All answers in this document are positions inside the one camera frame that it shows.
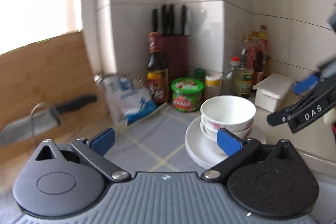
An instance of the cleaver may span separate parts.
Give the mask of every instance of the cleaver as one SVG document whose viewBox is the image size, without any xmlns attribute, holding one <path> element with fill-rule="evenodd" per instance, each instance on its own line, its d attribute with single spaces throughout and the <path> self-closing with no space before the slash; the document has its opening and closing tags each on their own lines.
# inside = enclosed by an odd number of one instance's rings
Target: cleaver
<svg viewBox="0 0 336 224">
<path fill-rule="evenodd" d="M 36 136 L 58 127 L 62 122 L 60 114 L 81 109 L 87 104 L 96 102 L 97 99 L 96 95 L 84 95 L 63 104 L 38 111 L 31 118 L 28 115 L 10 122 L 0 133 L 0 146 L 30 139 L 33 136 L 33 130 L 34 136 Z"/>
</svg>

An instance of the yellow lid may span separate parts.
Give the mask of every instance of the yellow lid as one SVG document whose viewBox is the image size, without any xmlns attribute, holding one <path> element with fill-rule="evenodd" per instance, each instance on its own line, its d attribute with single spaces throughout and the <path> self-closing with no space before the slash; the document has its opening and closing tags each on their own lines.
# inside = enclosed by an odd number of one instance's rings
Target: yellow lid
<svg viewBox="0 0 336 224">
<path fill-rule="evenodd" d="M 207 75 L 205 77 L 205 84 L 206 85 L 220 85 L 221 84 L 221 78 L 220 78 L 220 76 L 209 76 L 209 75 Z"/>
</svg>

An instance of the metal screw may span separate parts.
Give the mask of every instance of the metal screw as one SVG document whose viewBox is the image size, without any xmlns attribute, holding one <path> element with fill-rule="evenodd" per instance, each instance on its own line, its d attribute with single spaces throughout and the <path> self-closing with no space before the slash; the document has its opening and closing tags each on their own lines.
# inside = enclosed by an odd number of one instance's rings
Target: metal screw
<svg viewBox="0 0 336 224">
<path fill-rule="evenodd" d="M 115 180 L 126 180 L 129 179 L 131 175 L 126 171 L 116 171 L 112 173 L 112 178 Z"/>
<path fill-rule="evenodd" d="M 207 170 L 204 172 L 204 177 L 207 179 L 218 179 L 221 173 L 217 170 Z"/>
</svg>

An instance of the red knife block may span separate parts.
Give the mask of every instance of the red knife block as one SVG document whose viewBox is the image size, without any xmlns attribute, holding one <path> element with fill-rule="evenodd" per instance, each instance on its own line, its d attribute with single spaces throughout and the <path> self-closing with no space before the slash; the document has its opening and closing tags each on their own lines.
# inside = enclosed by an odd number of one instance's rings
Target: red knife block
<svg viewBox="0 0 336 224">
<path fill-rule="evenodd" d="M 188 76 L 188 37 L 185 35 L 163 35 L 162 58 L 168 65 L 169 89 L 173 80 Z"/>
</svg>

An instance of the stacked bowl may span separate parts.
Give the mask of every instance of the stacked bowl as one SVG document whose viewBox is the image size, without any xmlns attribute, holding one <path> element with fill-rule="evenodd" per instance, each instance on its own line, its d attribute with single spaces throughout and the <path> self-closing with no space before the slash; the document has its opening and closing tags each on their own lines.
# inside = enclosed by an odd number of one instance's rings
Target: stacked bowl
<svg viewBox="0 0 336 224">
<path fill-rule="evenodd" d="M 251 131 L 256 108 L 252 102 L 237 96 L 217 96 L 201 106 L 202 133 L 217 143 L 217 132 L 225 128 L 244 139 Z M 218 153 L 224 153 L 218 146 Z"/>
</svg>

